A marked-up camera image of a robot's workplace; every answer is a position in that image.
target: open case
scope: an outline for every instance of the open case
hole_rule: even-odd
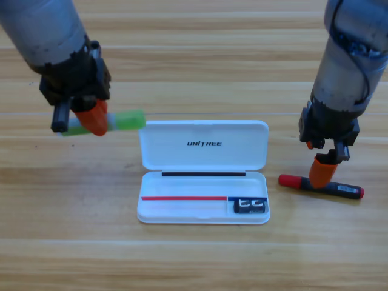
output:
[[[148,121],[139,131],[145,223],[263,224],[269,129],[262,121]]]

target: case lid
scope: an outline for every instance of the case lid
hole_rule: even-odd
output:
[[[150,170],[232,172],[266,164],[269,128],[262,121],[147,121],[139,135]]]

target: black label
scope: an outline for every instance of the black label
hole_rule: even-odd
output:
[[[222,141],[188,141],[188,146],[221,146]]]

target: wooden table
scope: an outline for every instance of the wooden table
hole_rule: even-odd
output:
[[[327,40],[325,4],[76,1],[113,76],[112,112],[268,123],[263,226],[141,224],[137,132],[55,136],[39,76],[1,32],[0,290],[388,290],[386,74],[335,175],[363,186],[362,202],[277,185],[307,175],[317,153],[299,142],[298,119]]]

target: red marker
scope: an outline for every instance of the red marker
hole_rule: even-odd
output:
[[[325,187],[316,189],[311,186],[309,178],[299,176],[280,175],[279,184],[295,189],[320,192],[350,199],[361,199],[364,196],[364,188],[362,187],[330,182]]]

